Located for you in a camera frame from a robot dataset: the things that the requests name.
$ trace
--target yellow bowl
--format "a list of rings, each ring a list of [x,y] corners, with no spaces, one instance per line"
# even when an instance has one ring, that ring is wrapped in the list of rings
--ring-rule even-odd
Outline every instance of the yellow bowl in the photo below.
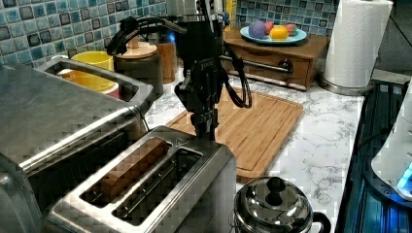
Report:
[[[86,51],[74,55],[72,59],[106,70],[115,71],[113,57],[108,55],[105,51]],[[105,91],[115,85],[114,82],[81,71],[70,72],[70,79],[74,83],[78,83],[96,91]]]

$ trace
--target paper towel roll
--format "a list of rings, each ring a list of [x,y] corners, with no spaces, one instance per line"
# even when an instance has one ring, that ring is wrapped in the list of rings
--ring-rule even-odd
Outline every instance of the paper towel roll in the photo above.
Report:
[[[343,87],[367,86],[392,9],[386,0],[340,0],[324,78]]]

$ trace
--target tile backsplash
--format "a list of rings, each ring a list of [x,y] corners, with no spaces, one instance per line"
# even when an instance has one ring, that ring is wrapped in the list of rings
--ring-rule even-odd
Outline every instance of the tile backsplash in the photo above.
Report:
[[[333,0],[241,0],[236,24],[293,22],[318,35],[331,35]],[[0,0],[0,64],[37,67],[53,55],[103,50],[129,16],[162,15],[165,0]]]
[[[165,12],[165,0],[0,0],[0,64],[103,50],[121,19]]]
[[[337,7],[334,0],[241,0],[236,7],[236,24],[249,25],[256,20],[295,23],[307,33],[331,36]]]

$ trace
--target wooden box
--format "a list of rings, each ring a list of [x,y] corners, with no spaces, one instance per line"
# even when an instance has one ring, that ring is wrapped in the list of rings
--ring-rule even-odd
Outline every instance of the wooden box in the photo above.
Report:
[[[236,28],[224,32],[224,40],[243,58],[247,78],[308,90],[319,73],[317,59],[326,52],[328,37],[308,35],[296,44],[268,46],[242,38]],[[289,73],[277,69],[285,59],[292,64]],[[228,74],[238,75],[224,57],[223,67]]]

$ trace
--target marble countertop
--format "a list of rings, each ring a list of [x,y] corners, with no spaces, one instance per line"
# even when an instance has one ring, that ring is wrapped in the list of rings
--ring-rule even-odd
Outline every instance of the marble countertop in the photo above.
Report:
[[[173,92],[181,79],[179,75],[176,81],[166,84],[164,94],[147,112],[151,128],[166,124],[185,110]],[[238,78],[230,77],[230,83],[241,86]],[[364,98],[334,94],[317,85],[302,92],[270,83],[249,83],[253,91],[303,105],[300,120],[266,175],[294,183],[308,197],[315,212],[329,217],[334,229]],[[311,232],[318,229],[314,226]]]

